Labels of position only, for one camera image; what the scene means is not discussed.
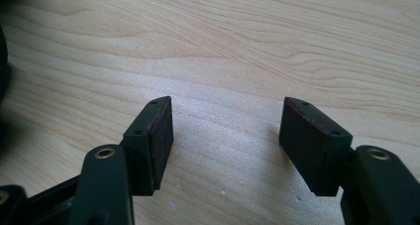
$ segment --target wood grain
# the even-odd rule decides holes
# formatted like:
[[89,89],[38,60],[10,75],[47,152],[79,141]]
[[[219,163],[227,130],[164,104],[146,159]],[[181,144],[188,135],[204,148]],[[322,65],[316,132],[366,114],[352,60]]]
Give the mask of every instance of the wood grain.
[[171,95],[175,141],[138,224],[343,224],[278,145],[282,99],[420,178],[418,0],[10,0],[0,184],[34,195]]

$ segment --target wooden table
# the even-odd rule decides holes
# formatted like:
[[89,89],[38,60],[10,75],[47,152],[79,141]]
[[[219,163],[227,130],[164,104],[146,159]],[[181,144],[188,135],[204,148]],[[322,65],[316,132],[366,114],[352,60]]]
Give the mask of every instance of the wooden table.
[[278,145],[282,100],[307,100],[420,178],[419,0],[11,0],[13,79],[0,184],[34,195],[173,103],[162,188],[137,224],[343,224]]

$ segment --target light wood surface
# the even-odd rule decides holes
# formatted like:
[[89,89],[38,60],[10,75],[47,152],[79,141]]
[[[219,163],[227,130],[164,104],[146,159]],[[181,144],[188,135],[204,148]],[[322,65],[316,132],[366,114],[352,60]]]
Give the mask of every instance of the light wood surface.
[[344,224],[278,145],[282,100],[318,106],[420,178],[419,0],[11,0],[0,184],[34,195],[173,103],[162,188],[137,224]]

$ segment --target metal grommet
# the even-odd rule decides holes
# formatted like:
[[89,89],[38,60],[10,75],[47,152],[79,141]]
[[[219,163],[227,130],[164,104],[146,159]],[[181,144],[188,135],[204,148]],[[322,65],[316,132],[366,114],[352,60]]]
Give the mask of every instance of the metal grommet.
[[7,191],[1,190],[0,191],[0,205],[7,201],[9,198],[9,193]]
[[115,150],[113,148],[105,148],[101,149],[95,153],[95,158],[97,159],[107,159],[112,157],[115,154]]
[[379,160],[389,160],[389,154],[384,151],[378,149],[368,149],[367,152],[370,154],[371,157]]

